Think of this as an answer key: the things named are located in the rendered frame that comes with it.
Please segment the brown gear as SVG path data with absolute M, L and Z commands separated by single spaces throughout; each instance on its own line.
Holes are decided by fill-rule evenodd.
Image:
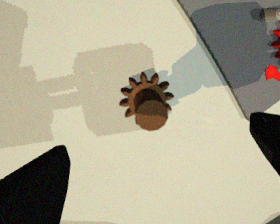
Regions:
M 132 87 L 121 88 L 120 92 L 124 94 L 125 99 L 120 101 L 120 106 L 129 106 L 126 108 L 125 117 L 135 114 L 135 122 L 141 128 L 147 131 L 155 131 L 165 126 L 169 111 L 172 107 L 166 101 L 174 99 L 172 93 L 166 92 L 169 88 L 169 82 L 159 83 L 159 74 L 155 73 L 151 81 L 147 81 L 146 74 L 141 72 L 141 82 L 137 83 L 134 78 L 129 77 L 129 83 Z

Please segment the red gear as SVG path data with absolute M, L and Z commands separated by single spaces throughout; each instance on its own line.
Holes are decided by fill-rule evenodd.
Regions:
M 274 29 L 274 31 L 272 31 L 272 33 L 274 33 L 275 36 L 277 36 L 277 41 L 274 41 L 274 43 L 271 43 L 271 46 L 279 48 L 279 51 L 277 51 L 275 53 L 274 57 L 280 58 L 280 31 L 279 31 L 279 29 Z

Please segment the red curved arrow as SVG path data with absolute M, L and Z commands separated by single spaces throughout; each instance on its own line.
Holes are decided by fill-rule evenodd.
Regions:
M 277 68 L 279 67 L 274 67 L 274 66 L 269 66 L 265 69 L 266 72 L 266 79 L 270 79 L 272 77 L 279 79 L 280 81 L 280 72 L 277 72 Z

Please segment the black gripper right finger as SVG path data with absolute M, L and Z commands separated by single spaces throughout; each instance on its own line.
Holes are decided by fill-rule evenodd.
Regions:
M 280 114 L 251 112 L 249 132 L 280 176 Z

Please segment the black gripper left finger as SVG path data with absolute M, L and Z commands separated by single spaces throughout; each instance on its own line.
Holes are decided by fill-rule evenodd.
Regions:
M 0 224 L 60 224 L 69 177 L 69 154 L 59 144 L 1 178 Z

